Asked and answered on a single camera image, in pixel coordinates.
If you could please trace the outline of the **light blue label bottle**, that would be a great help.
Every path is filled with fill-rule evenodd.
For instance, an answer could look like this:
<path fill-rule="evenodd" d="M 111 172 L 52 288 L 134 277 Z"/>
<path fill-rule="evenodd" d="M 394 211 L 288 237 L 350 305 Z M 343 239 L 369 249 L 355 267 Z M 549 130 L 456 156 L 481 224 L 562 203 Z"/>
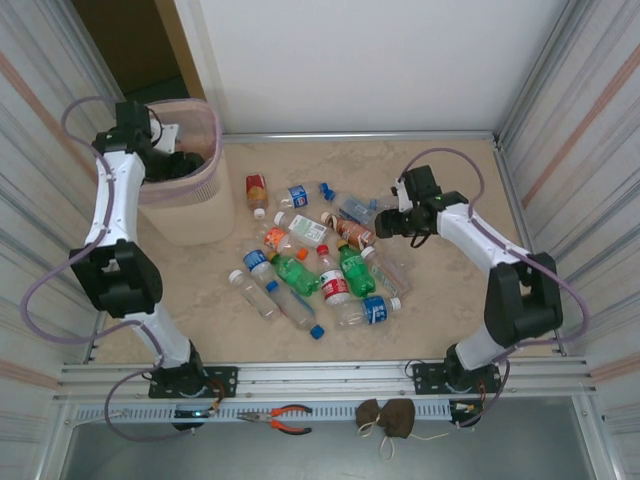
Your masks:
<path fill-rule="evenodd" d="M 376 216 L 382 211 L 395 209 L 399 206 L 396 196 L 383 196 L 362 200 L 352 194 L 328 190 L 324 194 L 325 200 L 335 207 L 341 218 L 354 221 L 365 227 L 372 227 Z"/>

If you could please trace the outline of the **orange handled pliers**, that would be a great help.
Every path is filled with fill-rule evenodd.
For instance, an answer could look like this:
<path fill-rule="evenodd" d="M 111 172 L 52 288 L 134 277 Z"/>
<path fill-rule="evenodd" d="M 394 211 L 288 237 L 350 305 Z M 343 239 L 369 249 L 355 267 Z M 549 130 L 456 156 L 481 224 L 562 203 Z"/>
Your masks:
<path fill-rule="evenodd" d="M 267 423 L 272 429 L 291 436 L 304 436 L 312 432 L 310 427 L 291 427 L 279 420 L 281 416 L 289 413 L 312 414 L 313 409 L 301 404 L 290 404 L 280 408 L 271 409 L 268 412 L 241 412 L 236 416 L 236 418 L 238 420 L 252 423 Z"/>

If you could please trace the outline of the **crushed clear plastic bottle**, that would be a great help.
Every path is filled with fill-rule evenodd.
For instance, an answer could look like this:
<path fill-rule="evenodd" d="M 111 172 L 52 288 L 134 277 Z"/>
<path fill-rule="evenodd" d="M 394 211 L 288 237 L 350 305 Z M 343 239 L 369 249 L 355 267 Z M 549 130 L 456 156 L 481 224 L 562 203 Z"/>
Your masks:
<path fill-rule="evenodd" d="M 242 239 L 239 243 L 237 251 L 241 254 L 246 254 L 250 251 L 260 249 L 265 252 L 269 252 L 273 249 L 271 246 L 270 231 L 272 225 L 260 220 L 252 227 L 250 235 Z"/>

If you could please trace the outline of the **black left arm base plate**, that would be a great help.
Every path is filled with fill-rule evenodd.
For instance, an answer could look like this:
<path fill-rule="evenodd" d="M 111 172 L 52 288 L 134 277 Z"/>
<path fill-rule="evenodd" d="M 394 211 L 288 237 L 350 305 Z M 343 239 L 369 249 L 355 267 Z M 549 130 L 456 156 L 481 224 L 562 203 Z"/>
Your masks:
<path fill-rule="evenodd" d="M 205 366 L 199 373 L 158 369 L 151 374 L 151 399 L 216 399 L 236 396 L 239 369 Z"/>

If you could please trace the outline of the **red white label bottle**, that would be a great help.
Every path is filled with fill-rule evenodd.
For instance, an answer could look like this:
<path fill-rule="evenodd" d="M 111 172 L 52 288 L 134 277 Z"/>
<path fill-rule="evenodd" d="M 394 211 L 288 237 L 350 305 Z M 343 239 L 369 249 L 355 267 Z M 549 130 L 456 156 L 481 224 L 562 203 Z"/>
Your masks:
<path fill-rule="evenodd" d="M 348 284 L 337 260 L 330 255 L 329 247 L 321 244 L 316 248 L 320 262 L 320 288 L 329 306 L 342 304 L 350 299 Z"/>

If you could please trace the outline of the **green Sprite bottle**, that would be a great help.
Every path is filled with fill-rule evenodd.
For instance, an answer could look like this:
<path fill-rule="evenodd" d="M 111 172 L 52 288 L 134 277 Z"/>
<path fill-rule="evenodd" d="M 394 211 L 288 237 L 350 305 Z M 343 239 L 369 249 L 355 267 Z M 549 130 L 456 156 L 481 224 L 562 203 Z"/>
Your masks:
<path fill-rule="evenodd" d="M 298 295 L 310 297 L 319 289 L 319 277 L 309 271 L 296 258 L 269 252 L 267 259 L 276 275 L 289 285 Z"/>
<path fill-rule="evenodd" d="M 339 266 L 351 292 L 358 298 L 373 294 L 376 290 L 375 280 L 360 253 L 345 240 L 338 240 L 336 247 L 339 253 Z"/>

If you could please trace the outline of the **brown label milk tea bottle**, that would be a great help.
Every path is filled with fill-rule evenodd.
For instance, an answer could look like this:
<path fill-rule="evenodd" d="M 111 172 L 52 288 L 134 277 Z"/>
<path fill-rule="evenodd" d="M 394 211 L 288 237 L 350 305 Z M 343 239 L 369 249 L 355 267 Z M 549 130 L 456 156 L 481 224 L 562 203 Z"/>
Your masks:
<path fill-rule="evenodd" d="M 354 221 L 339 218 L 335 214 L 323 212 L 321 221 L 324 225 L 334 230 L 340 238 L 360 251 L 373 246 L 377 240 L 372 231 Z"/>

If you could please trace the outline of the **black electronics module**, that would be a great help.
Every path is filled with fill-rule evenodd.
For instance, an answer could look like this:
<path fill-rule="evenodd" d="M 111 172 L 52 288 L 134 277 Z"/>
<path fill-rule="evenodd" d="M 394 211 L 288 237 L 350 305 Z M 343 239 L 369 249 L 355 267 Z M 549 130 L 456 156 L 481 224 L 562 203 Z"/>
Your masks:
<path fill-rule="evenodd" d="M 178 432 L 191 432 L 204 425 L 207 419 L 218 413 L 216 408 L 208 409 L 176 409 L 171 425 Z"/>
<path fill-rule="evenodd" d="M 480 399 L 450 400 L 450 423 L 457 429 L 472 428 L 479 421 L 484 411 L 484 403 Z"/>

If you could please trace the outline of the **aluminium frame bar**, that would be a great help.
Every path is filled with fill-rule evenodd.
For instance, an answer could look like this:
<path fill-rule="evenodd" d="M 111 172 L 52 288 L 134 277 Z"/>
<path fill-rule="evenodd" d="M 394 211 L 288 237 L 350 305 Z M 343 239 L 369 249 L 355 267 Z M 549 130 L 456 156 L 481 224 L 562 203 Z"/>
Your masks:
<path fill-rule="evenodd" d="M 228 144 L 257 143 L 309 143 L 358 141 L 435 141 L 435 140 L 490 140 L 494 133 L 483 130 L 421 130 L 380 132 L 298 132 L 298 133 L 245 133 L 224 134 Z"/>

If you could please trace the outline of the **brown wooden door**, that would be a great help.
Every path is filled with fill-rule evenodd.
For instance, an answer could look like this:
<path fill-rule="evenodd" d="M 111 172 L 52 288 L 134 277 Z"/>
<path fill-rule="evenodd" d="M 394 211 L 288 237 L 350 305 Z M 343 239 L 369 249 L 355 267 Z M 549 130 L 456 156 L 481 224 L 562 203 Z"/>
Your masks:
<path fill-rule="evenodd" d="M 177 0 L 71 3 L 126 99 L 205 98 Z"/>

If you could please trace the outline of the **blue label white cap bottle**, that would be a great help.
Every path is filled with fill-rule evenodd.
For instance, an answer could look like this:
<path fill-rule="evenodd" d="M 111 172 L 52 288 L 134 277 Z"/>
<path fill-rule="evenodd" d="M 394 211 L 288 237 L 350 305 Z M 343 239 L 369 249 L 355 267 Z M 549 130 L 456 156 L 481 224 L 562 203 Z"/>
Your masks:
<path fill-rule="evenodd" d="M 398 297 L 371 296 L 336 305 L 333 313 L 339 327 L 350 328 L 385 322 L 401 308 L 402 302 Z"/>

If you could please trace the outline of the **brown drawstring pouch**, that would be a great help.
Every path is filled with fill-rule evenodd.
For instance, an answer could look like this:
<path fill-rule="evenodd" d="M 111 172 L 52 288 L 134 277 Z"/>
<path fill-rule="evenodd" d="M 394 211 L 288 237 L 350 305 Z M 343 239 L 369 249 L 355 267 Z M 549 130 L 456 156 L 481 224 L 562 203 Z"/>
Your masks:
<path fill-rule="evenodd" d="M 448 433 L 430 436 L 415 434 L 413 432 L 415 418 L 415 404 L 407 398 L 391 399 L 381 408 L 376 417 L 376 425 L 384 432 L 384 437 L 380 444 L 380 454 L 386 462 L 390 462 L 395 456 L 394 440 L 396 438 L 429 442 L 448 436 Z"/>
<path fill-rule="evenodd" d="M 366 437 L 371 434 L 381 418 L 381 408 L 376 399 L 369 399 L 361 403 L 355 411 L 357 434 Z"/>

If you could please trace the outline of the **Pepsi label clear bottle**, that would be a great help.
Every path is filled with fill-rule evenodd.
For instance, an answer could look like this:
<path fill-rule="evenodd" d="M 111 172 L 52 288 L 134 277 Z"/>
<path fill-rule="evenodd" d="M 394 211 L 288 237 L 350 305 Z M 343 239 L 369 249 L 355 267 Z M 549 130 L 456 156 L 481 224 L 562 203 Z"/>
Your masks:
<path fill-rule="evenodd" d="M 276 193 L 275 202 L 279 210 L 302 209 L 319 203 L 329 190 L 326 182 L 304 182 Z"/>
<path fill-rule="evenodd" d="M 243 256 L 243 263 L 256 283 L 266 288 L 276 280 L 275 270 L 261 249 L 252 249 Z"/>

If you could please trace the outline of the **clear bottle wide blue cap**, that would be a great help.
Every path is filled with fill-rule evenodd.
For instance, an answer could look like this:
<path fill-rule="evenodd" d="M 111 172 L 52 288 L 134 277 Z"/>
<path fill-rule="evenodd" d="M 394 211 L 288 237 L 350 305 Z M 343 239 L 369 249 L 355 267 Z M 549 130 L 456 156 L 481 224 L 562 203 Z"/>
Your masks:
<path fill-rule="evenodd" d="M 288 287 L 279 286 L 270 292 L 270 296 L 298 330 L 314 340 L 320 340 L 324 336 L 325 330 L 318 323 L 315 311 L 297 293 Z"/>

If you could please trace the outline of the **beige bin with pink liner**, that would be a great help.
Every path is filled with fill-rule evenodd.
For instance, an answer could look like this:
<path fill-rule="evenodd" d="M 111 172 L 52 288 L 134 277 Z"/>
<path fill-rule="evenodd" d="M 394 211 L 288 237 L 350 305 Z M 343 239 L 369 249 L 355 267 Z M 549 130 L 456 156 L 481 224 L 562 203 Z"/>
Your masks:
<path fill-rule="evenodd" d="M 163 124 L 178 124 L 175 152 L 196 152 L 204 164 L 188 176 L 160 182 L 144 180 L 139 209 L 166 238 L 178 246 L 220 241 L 234 228 L 234 203 L 223 152 L 222 129 L 213 108 L 198 99 L 151 103 Z"/>

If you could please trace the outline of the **aluminium mounting rail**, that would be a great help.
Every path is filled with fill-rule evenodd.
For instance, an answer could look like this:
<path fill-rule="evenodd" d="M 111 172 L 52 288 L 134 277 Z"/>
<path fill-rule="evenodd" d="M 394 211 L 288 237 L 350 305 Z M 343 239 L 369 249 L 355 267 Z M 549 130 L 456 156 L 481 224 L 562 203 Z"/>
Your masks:
<path fill-rule="evenodd" d="M 416 397 L 413 364 L 437 360 L 360 362 L 235 363 L 239 369 L 236 396 L 226 401 L 248 400 L 357 400 L 376 397 Z M 57 402 L 96 403 L 116 382 L 141 370 L 140 365 L 89 364 L 62 368 L 53 399 Z M 587 362 L 579 357 L 515 357 L 499 367 L 506 378 L 503 396 L 592 396 L 595 382 Z M 430 395 L 462 398 L 473 394 Z"/>

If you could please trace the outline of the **orange label orange cap bottle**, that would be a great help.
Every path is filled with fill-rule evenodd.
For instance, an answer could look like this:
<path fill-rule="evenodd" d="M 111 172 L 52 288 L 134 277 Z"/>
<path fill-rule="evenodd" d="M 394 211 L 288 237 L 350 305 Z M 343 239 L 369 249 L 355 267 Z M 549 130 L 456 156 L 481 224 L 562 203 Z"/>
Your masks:
<path fill-rule="evenodd" d="M 309 252 L 299 241 L 293 239 L 288 232 L 279 227 L 269 228 L 264 235 L 264 245 L 280 255 L 292 256 L 304 261 Z"/>

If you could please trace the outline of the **red yellow label bottle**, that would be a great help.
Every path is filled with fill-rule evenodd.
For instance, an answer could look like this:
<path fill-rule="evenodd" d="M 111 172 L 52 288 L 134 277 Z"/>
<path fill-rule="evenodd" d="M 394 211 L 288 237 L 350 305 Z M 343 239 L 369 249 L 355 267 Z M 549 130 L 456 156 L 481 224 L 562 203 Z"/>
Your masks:
<path fill-rule="evenodd" d="M 255 219 L 264 219 L 268 208 L 268 192 L 265 177 L 261 174 L 248 175 L 245 179 L 246 200 Z"/>

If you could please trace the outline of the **white green label clear bottle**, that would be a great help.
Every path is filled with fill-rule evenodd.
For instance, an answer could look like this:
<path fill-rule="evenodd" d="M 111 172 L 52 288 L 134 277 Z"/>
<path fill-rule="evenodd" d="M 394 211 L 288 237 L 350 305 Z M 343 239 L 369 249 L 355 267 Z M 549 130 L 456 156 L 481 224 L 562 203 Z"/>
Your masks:
<path fill-rule="evenodd" d="M 288 232 L 294 240 L 313 249 L 324 244 L 328 235 L 326 226 L 301 214 L 278 211 L 274 216 L 274 223 Z"/>

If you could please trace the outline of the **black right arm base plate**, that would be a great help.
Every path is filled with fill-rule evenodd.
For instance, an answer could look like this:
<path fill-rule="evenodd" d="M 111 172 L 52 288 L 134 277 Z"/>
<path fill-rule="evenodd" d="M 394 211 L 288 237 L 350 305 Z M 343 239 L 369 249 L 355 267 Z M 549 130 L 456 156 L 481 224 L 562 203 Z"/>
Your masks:
<path fill-rule="evenodd" d="M 415 393 L 418 395 L 496 393 L 501 374 L 494 365 L 473 371 L 445 363 L 417 363 L 411 366 Z"/>

